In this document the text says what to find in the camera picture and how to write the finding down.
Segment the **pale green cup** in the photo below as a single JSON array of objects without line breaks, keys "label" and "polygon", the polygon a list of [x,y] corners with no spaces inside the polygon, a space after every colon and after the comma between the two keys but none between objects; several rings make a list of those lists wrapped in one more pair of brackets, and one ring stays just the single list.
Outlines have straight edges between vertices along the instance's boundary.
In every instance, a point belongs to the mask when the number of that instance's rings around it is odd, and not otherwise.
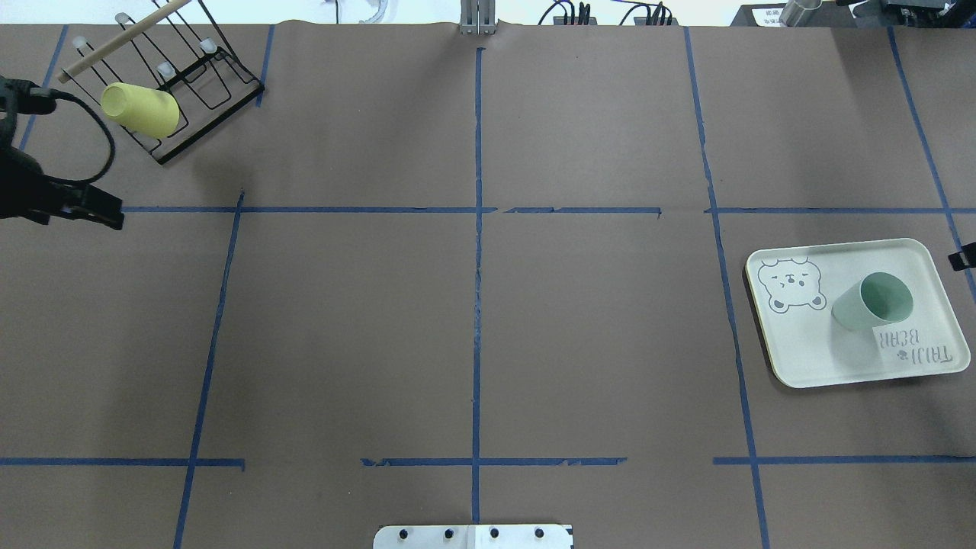
[{"label": "pale green cup", "polygon": [[832,306],[832,317],[850,331],[889,326],[912,316],[914,298],[902,279],[872,272],[844,291]]}]

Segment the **yellow cup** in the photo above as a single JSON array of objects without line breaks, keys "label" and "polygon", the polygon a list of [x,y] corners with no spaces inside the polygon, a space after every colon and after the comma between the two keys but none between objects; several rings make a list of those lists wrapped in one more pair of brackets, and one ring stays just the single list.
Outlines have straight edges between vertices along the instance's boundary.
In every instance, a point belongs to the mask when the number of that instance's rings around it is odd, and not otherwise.
[{"label": "yellow cup", "polygon": [[180,107],[166,91],[122,82],[108,84],[100,107],[108,119],[136,133],[165,139],[180,124]]}]

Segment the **cream bear tray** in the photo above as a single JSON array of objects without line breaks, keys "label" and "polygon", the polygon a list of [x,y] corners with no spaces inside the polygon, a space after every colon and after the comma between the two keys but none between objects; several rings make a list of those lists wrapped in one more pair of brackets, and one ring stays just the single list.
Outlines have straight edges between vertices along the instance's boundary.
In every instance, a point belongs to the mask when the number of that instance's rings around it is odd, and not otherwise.
[{"label": "cream bear tray", "polygon": [[[791,388],[964,371],[971,352],[927,247],[883,239],[760,249],[746,277],[774,375]],[[902,279],[912,316],[850,331],[832,317],[834,301],[872,272]]]}]

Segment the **metal cylinder can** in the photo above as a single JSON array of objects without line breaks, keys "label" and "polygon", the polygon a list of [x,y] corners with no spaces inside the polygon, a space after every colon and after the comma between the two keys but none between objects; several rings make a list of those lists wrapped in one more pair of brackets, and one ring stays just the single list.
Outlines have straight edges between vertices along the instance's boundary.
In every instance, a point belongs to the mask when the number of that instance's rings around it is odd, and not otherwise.
[{"label": "metal cylinder can", "polygon": [[806,27],[823,6],[821,0],[790,0],[784,4],[779,21],[784,27]]}]

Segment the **aluminium frame post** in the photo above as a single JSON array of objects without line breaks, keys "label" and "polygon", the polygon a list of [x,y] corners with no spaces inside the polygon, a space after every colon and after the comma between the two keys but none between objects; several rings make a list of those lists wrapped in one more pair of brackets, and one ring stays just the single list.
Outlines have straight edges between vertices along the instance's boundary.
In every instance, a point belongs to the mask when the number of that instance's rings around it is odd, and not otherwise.
[{"label": "aluminium frame post", "polygon": [[485,36],[497,32],[495,0],[461,0],[459,31],[463,36]]}]

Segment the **white pedestal column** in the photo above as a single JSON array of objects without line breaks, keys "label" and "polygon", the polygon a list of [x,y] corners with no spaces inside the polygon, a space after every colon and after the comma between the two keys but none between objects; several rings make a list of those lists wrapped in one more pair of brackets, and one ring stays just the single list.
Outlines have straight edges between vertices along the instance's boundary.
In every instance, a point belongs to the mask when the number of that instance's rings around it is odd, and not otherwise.
[{"label": "white pedestal column", "polygon": [[570,525],[388,525],[373,548],[574,548]]}]

